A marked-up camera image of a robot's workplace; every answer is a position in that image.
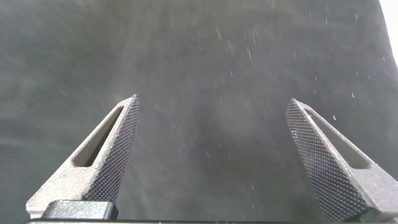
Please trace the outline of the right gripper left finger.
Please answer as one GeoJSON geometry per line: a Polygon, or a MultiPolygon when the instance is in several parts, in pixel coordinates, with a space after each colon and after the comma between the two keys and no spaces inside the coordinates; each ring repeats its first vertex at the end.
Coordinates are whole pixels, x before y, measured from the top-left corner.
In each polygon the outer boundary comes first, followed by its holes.
{"type": "Polygon", "coordinates": [[[139,124],[137,95],[120,101],[27,201],[41,218],[56,200],[115,202],[139,124]]]}

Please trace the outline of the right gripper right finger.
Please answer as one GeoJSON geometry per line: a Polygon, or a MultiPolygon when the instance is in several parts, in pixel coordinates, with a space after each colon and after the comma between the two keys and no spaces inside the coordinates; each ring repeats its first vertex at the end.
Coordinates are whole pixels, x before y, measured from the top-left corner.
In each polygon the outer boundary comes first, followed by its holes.
{"type": "Polygon", "coordinates": [[[397,222],[397,181],[305,103],[285,111],[290,133],[329,222],[397,222]]]}

